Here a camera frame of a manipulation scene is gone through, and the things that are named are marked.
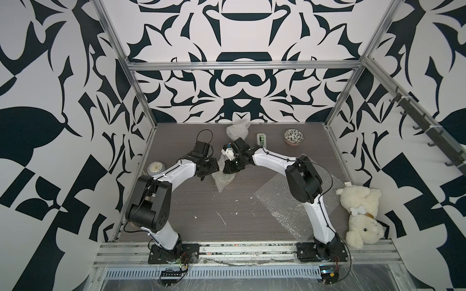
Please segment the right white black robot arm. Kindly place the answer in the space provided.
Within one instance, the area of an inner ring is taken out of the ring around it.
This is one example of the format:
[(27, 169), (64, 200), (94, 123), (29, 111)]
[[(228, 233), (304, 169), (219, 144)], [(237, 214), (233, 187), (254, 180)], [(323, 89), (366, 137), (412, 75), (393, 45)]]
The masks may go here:
[(242, 138), (222, 148), (226, 156), (223, 173), (233, 174), (247, 165), (265, 167), (286, 177), (291, 195), (304, 205), (314, 230), (316, 249), (330, 255), (340, 243), (326, 212), (322, 178), (305, 156), (290, 157), (271, 152), (260, 145), (249, 146)]

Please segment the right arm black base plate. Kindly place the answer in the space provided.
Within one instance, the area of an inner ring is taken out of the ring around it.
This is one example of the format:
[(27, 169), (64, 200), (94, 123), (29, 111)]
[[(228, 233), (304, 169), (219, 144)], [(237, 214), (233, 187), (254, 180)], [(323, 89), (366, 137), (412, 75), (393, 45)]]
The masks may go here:
[(309, 262), (346, 262), (348, 252), (343, 242), (336, 237), (329, 243), (320, 241), (297, 242), (297, 259), (302, 263)]

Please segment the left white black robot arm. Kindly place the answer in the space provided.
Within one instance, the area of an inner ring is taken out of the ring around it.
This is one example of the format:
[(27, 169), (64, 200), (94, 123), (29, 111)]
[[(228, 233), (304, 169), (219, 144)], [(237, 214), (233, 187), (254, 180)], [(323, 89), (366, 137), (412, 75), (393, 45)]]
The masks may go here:
[(126, 209), (126, 221), (146, 232), (158, 247), (173, 251), (180, 236), (169, 223), (172, 191), (193, 177), (205, 179), (218, 171), (216, 158), (186, 155), (164, 172), (139, 177)]

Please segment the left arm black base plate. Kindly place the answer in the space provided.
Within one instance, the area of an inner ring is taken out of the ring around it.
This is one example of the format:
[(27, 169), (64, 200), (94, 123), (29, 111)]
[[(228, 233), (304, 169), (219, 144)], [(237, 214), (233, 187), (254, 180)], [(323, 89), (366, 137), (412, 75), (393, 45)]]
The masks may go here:
[(199, 244), (177, 244), (172, 250), (166, 250), (156, 244), (152, 245), (149, 253), (148, 264), (188, 264), (199, 259)]

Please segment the black white speckled bowl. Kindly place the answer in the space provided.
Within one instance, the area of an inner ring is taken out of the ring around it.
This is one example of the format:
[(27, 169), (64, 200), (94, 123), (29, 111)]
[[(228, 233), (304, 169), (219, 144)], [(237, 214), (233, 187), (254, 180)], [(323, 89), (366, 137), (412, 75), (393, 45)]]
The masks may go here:
[(304, 142), (304, 134), (297, 129), (288, 129), (284, 133), (285, 142), (291, 146), (298, 146)]

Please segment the bubble wrap sheet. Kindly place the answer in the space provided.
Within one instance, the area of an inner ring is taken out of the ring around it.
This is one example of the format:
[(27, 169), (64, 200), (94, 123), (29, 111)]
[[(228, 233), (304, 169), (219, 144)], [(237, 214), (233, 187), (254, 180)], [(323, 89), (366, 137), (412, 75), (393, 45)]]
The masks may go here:
[(225, 168), (225, 161), (227, 160), (228, 159), (225, 155), (221, 155), (221, 157), (218, 159), (219, 171), (212, 174), (216, 188), (219, 193), (222, 193), (225, 187), (229, 185), (230, 183), (232, 183), (236, 176), (235, 173), (233, 174), (223, 173), (223, 170)]
[(226, 128), (226, 134), (231, 141), (238, 138), (246, 139), (251, 123), (247, 120), (240, 120)]
[[(336, 178), (325, 167), (312, 161), (322, 178), (324, 205), (330, 214), (339, 207), (336, 190), (344, 186), (343, 181)], [(304, 205), (298, 202), (290, 192), (285, 176), (277, 173), (256, 192), (257, 199), (269, 210), (271, 215), (298, 241), (314, 238), (314, 230)]]

